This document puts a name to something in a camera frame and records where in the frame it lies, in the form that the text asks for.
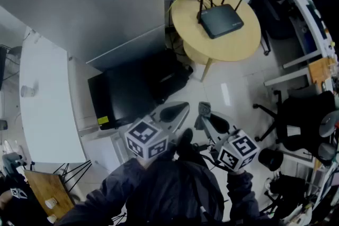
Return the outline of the black cabinet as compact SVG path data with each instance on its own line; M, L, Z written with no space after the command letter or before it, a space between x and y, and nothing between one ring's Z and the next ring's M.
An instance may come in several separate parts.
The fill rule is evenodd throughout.
M88 79L95 115L101 130L117 129L155 108L139 67L116 67Z

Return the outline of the black bag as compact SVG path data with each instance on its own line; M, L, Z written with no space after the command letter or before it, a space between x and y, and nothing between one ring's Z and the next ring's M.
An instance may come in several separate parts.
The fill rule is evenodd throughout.
M143 63L145 79L157 104L163 104L174 93L183 89L193 69L177 60L176 54L166 49L147 58Z

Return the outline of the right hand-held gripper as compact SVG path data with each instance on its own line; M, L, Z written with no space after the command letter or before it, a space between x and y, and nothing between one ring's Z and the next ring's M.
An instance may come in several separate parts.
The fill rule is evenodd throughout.
M255 141L230 117L212 111L201 118L203 130L211 140L210 155L217 165L238 171L248 165L259 152Z

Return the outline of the black router with antennas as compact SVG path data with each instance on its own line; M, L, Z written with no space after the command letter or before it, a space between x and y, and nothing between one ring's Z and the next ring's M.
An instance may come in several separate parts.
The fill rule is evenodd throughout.
M210 8L205 10L202 9L203 0L199 1L200 7L197 13L197 20L209 38L215 39L243 27L244 22L237 14L242 0L239 0L235 8L230 4L225 4L225 0L222 0L219 6L215 6L213 1L210 0Z

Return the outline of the person's right forearm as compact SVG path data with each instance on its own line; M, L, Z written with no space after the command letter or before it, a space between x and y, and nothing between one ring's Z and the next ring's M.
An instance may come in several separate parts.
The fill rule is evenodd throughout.
M258 202L252 190L253 175L245 170L227 174L228 196L231 200L230 220L236 225L253 226L260 218Z

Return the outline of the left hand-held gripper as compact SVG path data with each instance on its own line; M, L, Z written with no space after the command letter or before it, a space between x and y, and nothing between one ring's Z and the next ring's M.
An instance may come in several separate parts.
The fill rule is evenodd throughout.
M188 113L188 102L169 102L138 118L125 132L127 148L142 160L152 160L176 143L176 132Z

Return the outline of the wooden board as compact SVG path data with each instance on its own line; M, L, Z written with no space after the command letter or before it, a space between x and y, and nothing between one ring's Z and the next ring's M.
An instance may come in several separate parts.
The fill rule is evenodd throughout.
M336 64L336 61L328 57L311 62L308 68L312 83L321 88L322 82L330 78L330 65L332 64Z

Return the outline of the small wooden side table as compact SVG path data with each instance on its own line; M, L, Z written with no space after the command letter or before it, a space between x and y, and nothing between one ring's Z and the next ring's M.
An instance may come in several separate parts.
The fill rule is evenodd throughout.
M24 170L24 175L47 216L54 214L59 220L74 207L74 201L58 174ZM52 197L57 200L58 204L53 209L49 209L45 205L45 200Z

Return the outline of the black swivel office chair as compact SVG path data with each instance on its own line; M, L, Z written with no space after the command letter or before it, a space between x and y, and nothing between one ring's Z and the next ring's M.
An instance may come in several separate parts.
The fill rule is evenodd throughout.
M330 113L335 112L335 96L330 91L303 98L288 97L282 100L281 91L274 91L278 97L277 112L274 113L263 105L253 104L253 108L273 117L273 123L256 142L263 141L272 131L276 131L276 143L281 143L289 151L305 149L324 166L330 166L335 152L322 154L321 147L332 147L329 141L320 135L320 126Z

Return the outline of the black monitor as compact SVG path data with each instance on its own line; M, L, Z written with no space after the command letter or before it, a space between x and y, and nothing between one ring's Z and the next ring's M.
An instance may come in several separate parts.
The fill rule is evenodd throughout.
M3 45L0 45L0 90L2 89L4 79L6 55L7 49Z

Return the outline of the gray office chair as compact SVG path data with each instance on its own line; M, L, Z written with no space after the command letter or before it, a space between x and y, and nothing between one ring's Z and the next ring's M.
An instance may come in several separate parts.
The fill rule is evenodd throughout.
M316 155L325 167L329 167L337 155L339 145L336 135L339 132L337 124L339 124L339 110L328 113L322 119L318 129L320 137L317 142Z

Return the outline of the person's left forearm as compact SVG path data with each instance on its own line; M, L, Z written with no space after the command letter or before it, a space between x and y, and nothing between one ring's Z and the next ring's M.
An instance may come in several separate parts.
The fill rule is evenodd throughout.
M113 171L99 189L90 192L86 200L76 204L56 226L109 226L112 218L141 184L147 173L156 168L153 162L146 169L137 159L131 159Z

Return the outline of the white shelving unit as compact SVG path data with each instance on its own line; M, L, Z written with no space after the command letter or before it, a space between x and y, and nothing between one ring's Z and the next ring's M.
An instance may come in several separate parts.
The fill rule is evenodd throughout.
M278 84L299 76L307 76L308 81L311 83L312 79L308 66L318 59L326 62L324 64L326 69L334 65L339 66L339 59L335 53L332 36L311 0L288 1L290 6L297 12L296 16L289 17L289 19L304 55L283 64L282 68L290 73L287 76L266 81L265 86Z

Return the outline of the person's dark jacket torso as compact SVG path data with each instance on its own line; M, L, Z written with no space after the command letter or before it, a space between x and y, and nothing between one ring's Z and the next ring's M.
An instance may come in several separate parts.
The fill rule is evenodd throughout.
M196 226L219 223L224 197L208 167L159 159L144 172L126 202L125 226Z

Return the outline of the round wooden table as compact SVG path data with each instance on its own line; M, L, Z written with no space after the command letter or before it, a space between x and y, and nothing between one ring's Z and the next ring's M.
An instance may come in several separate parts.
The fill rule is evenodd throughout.
M222 0L212 0L213 4L220 5ZM239 0L225 0L225 4L236 7ZM204 0L205 6L210 7L210 0ZM237 14L244 22L244 26L211 39L203 27L198 23L199 0L173 0L170 13L174 27L183 40L183 49L188 58L205 66L201 81L204 80L212 63L216 61L240 61L254 54L261 41L261 28L257 16L252 8L242 1Z

